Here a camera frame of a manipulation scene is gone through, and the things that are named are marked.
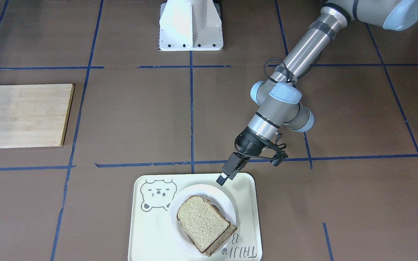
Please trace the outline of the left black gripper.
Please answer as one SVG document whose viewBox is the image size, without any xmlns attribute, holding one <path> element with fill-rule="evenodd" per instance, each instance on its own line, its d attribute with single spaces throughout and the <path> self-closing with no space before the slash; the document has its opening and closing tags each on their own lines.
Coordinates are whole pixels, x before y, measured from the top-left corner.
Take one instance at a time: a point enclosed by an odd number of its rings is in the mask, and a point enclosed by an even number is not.
<svg viewBox="0 0 418 261">
<path fill-rule="evenodd" d="M 216 180 L 220 186 L 223 186 L 228 179 L 233 180 L 237 173 L 246 166 L 249 158 L 267 159 L 267 157 L 260 156 L 265 148 L 264 142 L 249 128 L 245 128 L 235 138 L 234 148 L 235 152 L 225 162 L 222 173 Z"/>
</svg>

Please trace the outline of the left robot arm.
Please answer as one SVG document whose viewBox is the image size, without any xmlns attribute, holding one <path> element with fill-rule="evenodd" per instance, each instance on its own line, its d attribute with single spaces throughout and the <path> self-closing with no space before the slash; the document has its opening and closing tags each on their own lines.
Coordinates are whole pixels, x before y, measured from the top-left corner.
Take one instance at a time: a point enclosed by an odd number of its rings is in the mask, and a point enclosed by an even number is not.
<svg viewBox="0 0 418 261">
<path fill-rule="evenodd" d="M 273 166 L 287 158 L 286 145 L 279 143 L 280 128 L 307 132 L 315 122 L 312 111 L 300 102 L 302 93 L 295 84 L 305 76 L 326 46 L 340 30 L 353 21 L 403 31 L 418 21 L 418 0 L 328 0 L 320 16 L 288 53 L 266 81 L 255 83 L 250 91 L 259 109 L 247 127 L 235 138 L 234 152 L 222 167 L 216 182 L 222 186 L 242 170 L 252 158 L 261 158 L 265 149 L 274 151 L 266 157 Z"/>
</svg>

